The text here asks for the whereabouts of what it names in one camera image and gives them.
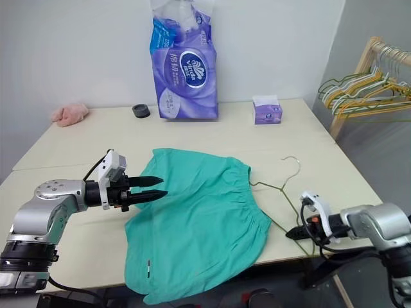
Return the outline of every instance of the table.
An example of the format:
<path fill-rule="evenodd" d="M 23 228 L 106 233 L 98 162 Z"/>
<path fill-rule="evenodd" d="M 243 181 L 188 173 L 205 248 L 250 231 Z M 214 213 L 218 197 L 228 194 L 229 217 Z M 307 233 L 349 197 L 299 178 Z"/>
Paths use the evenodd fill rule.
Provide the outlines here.
<path fill-rule="evenodd" d="M 281 101 L 281 124 L 254 125 L 251 103 L 223 103 L 220 120 L 168 122 L 152 116 L 136 119 L 131 108 L 91 110 L 83 122 L 67 128 L 52 125 L 0 186 L 0 240 L 6 239 L 19 207 L 33 196 L 35 187 L 54 178 L 79 179 L 114 148 L 127 158 L 126 174 L 138 175 L 151 158 L 151 150 L 172 147 L 233 156 L 252 167 L 252 182 L 282 185 L 294 174 L 294 160 L 301 161 L 301 172 L 292 178 L 286 192 L 299 208 L 299 196 L 306 190 L 320 194 L 331 209 L 340 210 L 381 200 L 301 99 Z M 285 229 L 295 226 L 295 213 L 278 191 L 253 187 L 260 208 Z M 52 277 L 72 287 L 106 287 L 124 283 L 127 243 L 124 224 L 138 209 L 121 213 L 119 209 L 91 208 L 71 216 L 58 246 L 60 260 L 50 267 Z M 309 240 L 301 241 L 310 250 Z M 343 239 L 339 248 L 369 244 L 368 240 Z M 305 257 L 301 249 L 274 224 L 265 249 L 256 264 Z M 48 285 L 46 291 L 54 291 Z"/>

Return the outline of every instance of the purple tissue package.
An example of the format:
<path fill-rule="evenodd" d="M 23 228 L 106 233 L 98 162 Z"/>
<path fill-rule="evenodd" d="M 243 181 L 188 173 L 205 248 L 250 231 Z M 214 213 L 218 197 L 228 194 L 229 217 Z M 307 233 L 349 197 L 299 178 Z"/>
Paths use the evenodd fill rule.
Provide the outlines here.
<path fill-rule="evenodd" d="M 210 25 L 213 0 L 151 2 L 150 54 L 160 117 L 216 119 L 216 51 Z"/>
<path fill-rule="evenodd" d="M 283 109 L 276 95 L 253 96 L 254 124 L 279 124 Z"/>

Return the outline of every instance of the gray wall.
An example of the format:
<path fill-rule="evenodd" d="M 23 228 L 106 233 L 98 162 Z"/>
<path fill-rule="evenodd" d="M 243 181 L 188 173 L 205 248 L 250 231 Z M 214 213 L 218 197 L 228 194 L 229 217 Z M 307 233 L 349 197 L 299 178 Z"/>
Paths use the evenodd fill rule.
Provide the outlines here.
<path fill-rule="evenodd" d="M 352 73 L 371 36 L 411 51 L 410 13 L 409 0 L 347 0 L 323 80 Z M 401 71 L 411 72 L 411 67 Z M 329 110 L 316 101 L 313 111 L 329 128 Z M 411 112 L 389 117 L 411 119 Z M 394 202 L 411 214 L 411 123 L 351 122 L 344 126 L 338 144 L 383 201 Z"/>

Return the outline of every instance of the pink towel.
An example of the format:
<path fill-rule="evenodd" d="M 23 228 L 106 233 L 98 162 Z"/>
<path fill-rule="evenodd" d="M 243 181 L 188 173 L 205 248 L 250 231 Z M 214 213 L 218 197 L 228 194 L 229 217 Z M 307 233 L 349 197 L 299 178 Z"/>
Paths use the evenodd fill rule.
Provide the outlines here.
<path fill-rule="evenodd" d="M 51 120 L 61 127 L 69 126 L 80 122 L 88 113 L 83 103 L 70 104 L 54 111 Z"/>

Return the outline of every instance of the tissue box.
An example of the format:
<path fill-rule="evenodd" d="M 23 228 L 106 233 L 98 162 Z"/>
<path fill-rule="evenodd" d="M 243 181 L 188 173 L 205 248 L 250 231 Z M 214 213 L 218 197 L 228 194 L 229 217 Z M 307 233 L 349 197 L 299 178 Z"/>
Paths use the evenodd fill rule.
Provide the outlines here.
<path fill-rule="evenodd" d="M 253 96 L 254 124 L 279 124 L 283 109 L 276 95 Z"/>

